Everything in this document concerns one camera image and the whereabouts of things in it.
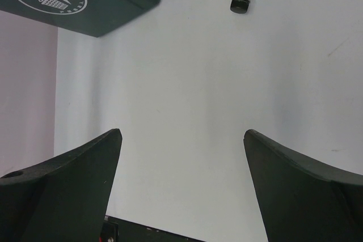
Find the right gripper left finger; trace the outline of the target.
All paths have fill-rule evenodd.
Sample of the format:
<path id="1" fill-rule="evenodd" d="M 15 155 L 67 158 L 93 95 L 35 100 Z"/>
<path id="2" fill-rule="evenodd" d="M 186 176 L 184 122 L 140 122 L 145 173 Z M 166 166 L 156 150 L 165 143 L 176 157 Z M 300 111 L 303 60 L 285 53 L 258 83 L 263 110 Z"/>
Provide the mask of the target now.
<path id="1" fill-rule="evenodd" d="M 1 241 L 99 241 L 122 135 L 86 144 L 1 177 Z"/>

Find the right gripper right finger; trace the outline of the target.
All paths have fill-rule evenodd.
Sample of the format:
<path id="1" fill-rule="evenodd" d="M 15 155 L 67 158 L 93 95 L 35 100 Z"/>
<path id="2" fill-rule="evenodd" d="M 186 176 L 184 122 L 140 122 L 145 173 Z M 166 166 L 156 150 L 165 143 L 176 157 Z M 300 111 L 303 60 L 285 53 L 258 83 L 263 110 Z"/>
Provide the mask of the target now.
<path id="1" fill-rule="evenodd" d="M 243 143 L 268 241 L 362 241 L 362 175 L 256 130 Z"/>

